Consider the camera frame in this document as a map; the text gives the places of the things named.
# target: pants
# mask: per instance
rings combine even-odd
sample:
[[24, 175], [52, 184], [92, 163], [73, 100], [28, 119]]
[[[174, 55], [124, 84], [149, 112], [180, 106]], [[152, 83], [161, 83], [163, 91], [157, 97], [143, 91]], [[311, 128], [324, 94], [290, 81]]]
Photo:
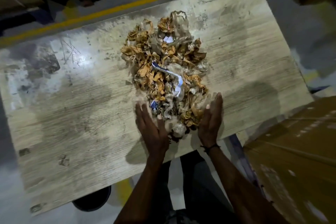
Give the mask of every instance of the pants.
[[[186, 154], [180, 159], [187, 216], [199, 224], [217, 223], [221, 220], [225, 220], [227, 223], [239, 223], [233, 213], [232, 206], [213, 179], [207, 163], [198, 151]], [[169, 167], [170, 162], [166, 162], [159, 171], [149, 223], [165, 223], [167, 216], [173, 211], [168, 190]], [[218, 193], [221, 194], [221, 200], [218, 199]]]

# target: pile of debris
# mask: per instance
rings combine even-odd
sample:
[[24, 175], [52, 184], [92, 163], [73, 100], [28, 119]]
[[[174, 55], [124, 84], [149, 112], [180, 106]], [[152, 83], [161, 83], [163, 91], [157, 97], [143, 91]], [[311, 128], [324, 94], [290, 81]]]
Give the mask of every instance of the pile of debris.
[[153, 114], [180, 121], [173, 126], [175, 138], [198, 127], [208, 102], [208, 89], [201, 83], [208, 65], [200, 46], [189, 32], [186, 13], [174, 11], [157, 28], [146, 19], [137, 24], [121, 48], [135, 71], [133, 83], [147, 92]]

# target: person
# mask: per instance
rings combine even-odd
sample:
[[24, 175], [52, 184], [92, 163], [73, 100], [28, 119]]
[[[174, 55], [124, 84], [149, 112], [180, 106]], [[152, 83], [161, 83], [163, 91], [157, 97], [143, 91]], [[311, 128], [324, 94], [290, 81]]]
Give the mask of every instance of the person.
[[[219, 127], [222, 123], [223, 99], [220, 93], [216, 99], [207, 105], [198, 128], [198, 136], [205, 152], [209, 155], [221, 183], [232, 204], [234, 213], [212, 204], [208, 199], [192, 199], [186, 196], [192, 186], [185, 186], [184, 172], [192, 170], [183, 167], [184, 197], [186, 210], [185, 219], [181, 223], [288, 223], [284, 217], [269, 203], [262, 194], [247, 181], [231, 161], [223, 154], [216, 143]], [[169, 137], [164, 121], [158, 116], [157, 126], [153, 123], [146, 105], [139, 103], [135, 107], [136, 124], [148, 149], [148, 159], [145, 169], [137, 182], [125, 206], [119, 213], [115, 223], [177, 223], [172, 217], [167, 181], [162, 183], [162, 177], [168, 179], [168, 171], [163, 164], [165, 153], [169, 148]]]

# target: wood grain surface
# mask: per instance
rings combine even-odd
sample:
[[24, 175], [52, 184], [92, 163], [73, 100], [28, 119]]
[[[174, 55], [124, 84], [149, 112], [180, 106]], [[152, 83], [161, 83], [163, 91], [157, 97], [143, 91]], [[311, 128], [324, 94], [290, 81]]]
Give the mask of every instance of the wood grain surface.
[[[203, 82], [223, 95], [218, 138], [312, 101], [266, 0], [176, 0], [2, 49], [0, 90], [32, 214], [143, 171], [141, 93], [119, 50], [136, 23], [174, 10], [208, 53]], [[166, 161], [199, 147], [193, 132]]]

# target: black string bracelet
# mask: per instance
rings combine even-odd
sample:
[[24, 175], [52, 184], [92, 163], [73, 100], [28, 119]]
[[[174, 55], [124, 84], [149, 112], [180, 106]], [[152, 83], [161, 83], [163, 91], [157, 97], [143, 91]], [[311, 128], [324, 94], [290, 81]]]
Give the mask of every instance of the black string bracelet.
[[212, 145], [212, 146], [210, 146], [210, 147], [205, 147], [205, 146], [203, 146], [203, 145], [201, 145], [201, 147], [204, 148], [204, 152], [205, 152], [206, 154], [208, 154], [208, 155], [209, 155], [209, 152], [210, 152], [210, 150], [211, 150], [212, 148], [214, 148], [214, 147], [218, 147], [218, 148], [220, 148], [220, 146], [219, 146], [217, 143], [215, 143], [214, 145]]

